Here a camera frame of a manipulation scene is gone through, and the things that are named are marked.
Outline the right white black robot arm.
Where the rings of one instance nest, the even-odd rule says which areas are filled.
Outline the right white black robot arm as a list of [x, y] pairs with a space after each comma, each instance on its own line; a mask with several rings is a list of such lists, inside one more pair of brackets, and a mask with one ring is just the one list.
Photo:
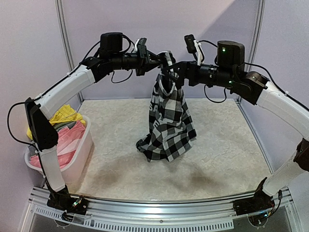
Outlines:
[[188, 79], [190, 86], [204, 84], [230, 90], [244, 100], [276, 115], [302, 136], [296, 151], [274, 174], [260, 182], [250, 207], [261, 210], [282, 187], [309, 170], [309, 110], [279, 88], [271, 76], [245, 72], [244, 45], [233, 41], [218, 41], [216, 65], [196, 61], [181, 61], [162, 69], [177, 87]]

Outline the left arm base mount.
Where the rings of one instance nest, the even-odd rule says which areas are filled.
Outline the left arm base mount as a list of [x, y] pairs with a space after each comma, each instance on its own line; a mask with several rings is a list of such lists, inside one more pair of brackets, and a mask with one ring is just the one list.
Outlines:
[[81, 195], [73, 196], [65, 188], [59, 192], [51, 192], [47, 201], [47, 206], [66, 211], [67, 213], [74, 213], [79, 215], [86, 215], [90, 201]]

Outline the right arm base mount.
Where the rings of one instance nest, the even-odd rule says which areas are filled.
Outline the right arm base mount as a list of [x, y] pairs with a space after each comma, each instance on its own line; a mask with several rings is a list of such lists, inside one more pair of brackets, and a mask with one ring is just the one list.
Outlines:
[[233, 201], [233, 209], [237, 216], [272, 209], [274, 206], [273, 197], [262, 190], [256, 190], [252, 197]]

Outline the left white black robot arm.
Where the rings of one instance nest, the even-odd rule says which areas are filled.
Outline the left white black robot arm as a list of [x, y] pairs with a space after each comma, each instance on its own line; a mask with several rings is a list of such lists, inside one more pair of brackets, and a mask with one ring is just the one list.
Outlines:
[[54, 194], [53, 202], [60, 209], [69, 209], [72, 200], [67, 196], [69, 191], [58, 163], [58, 133], [50, 119], [77, 93], [98, 83], [114, 71], [131, 70], [136, 76], [144, 76], [163, 64], [162, 55], [148, 50], [146, 41], [146, 38], [139, 38], [134, 43], [121, 32], [104, 33], [92, 46], [97, 48], [93, 56], [86, 53], [72, 71], [36, 98], [28, 98], [12, 105], [25, 107], [33, 147], [38, 152], [48, 190]]

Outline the black white plaid shirt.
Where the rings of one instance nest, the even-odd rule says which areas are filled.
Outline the black white plaid shirt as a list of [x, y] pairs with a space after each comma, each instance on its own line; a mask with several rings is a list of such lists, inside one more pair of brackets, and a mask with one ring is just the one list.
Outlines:
[[191, 149], [196, 136], [183, 88], [160, 71], [150, 100], [149, 133], [136, 142], [137, 150], [148, 162], [172, 162]]

